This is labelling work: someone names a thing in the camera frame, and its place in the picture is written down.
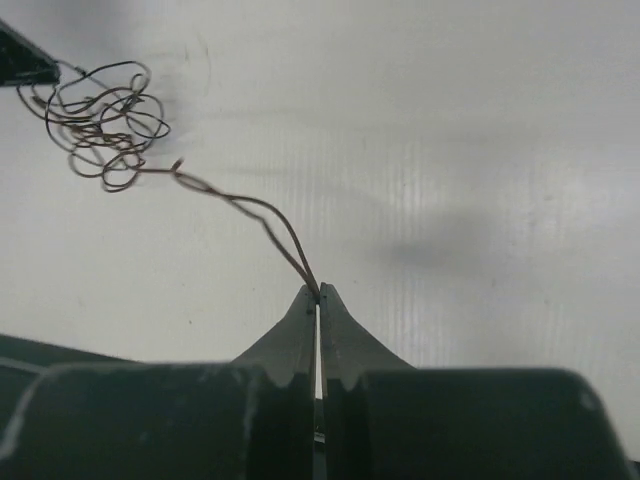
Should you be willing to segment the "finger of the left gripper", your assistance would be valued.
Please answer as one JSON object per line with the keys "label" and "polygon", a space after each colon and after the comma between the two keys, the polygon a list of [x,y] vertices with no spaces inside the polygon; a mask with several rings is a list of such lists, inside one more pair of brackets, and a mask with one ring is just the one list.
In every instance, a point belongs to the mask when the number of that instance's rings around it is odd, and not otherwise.
{"label": "finger of the left gripper", "polygon": [[0,21],[0,85],[55,85],[56,61],[5,21]]}

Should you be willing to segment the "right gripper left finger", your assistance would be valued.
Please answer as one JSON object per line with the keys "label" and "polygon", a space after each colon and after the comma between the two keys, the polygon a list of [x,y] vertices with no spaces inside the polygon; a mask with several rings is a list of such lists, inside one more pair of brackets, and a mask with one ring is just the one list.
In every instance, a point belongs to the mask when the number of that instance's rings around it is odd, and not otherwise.
{"label": "right gripper left finger", "polygon": [[299,290],[236,359],[1,380],[5,479],[309,479],[316,308]]}

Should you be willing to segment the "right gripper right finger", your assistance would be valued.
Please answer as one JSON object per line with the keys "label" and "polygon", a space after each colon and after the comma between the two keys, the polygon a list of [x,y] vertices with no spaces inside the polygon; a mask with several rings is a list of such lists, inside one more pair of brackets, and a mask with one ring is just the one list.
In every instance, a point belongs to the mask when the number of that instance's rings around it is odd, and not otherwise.
{"label": "right gripper right finger", "polygon": [[331,479],[635,479],[600,398],[560,368],[427,368],[321,288]]}

